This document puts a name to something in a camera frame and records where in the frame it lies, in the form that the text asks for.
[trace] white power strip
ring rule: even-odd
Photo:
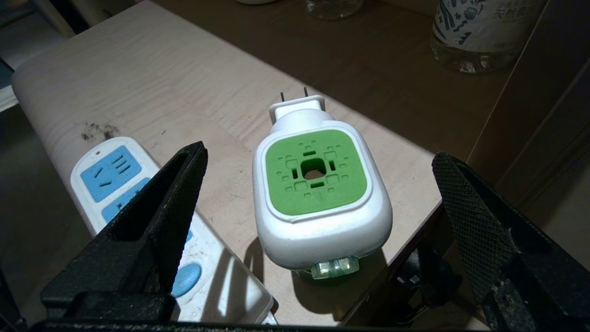
[[[84,155],[70,182],[77,207],[95,236],[160,166],[132,138],[109,139]],[[244,299],[230,290],[244,294]],[[273,298],[196,210],[172,288],[179,321],[276,323]]]

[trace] white plug-in device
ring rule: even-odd
[[[98,234],[160,170],[134,139],[116,137],[91,149],[72,170],[76,205]],[[244,298],[230,292],[237,289]],[[172,287],[179,321],[276,323],[273,298],[195,210]]]
[[[387,241],[393,218],[365,140],[326,113],[321,96],[276,103],[269,113],[273,127],[252,167],[265,253],[314,279],[357,271],[358,258]]]

